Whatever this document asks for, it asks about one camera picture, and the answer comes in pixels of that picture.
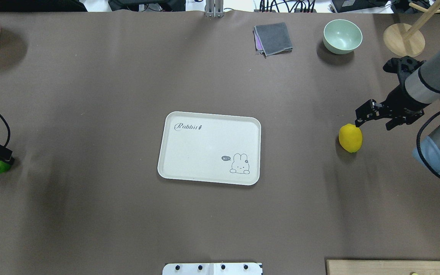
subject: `white tray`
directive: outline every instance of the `white tray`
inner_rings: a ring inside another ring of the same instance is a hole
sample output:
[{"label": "white tray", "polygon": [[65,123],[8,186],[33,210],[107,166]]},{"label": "white tray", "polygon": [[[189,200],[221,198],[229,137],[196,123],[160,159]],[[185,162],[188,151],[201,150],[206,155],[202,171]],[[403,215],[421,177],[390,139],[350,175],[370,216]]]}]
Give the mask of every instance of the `white tray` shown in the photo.
[{"label": "white tray", "polygon": [[157,172],[166,179],[251,186],[260,172],[260,122],[172,112],[166,117]]}]

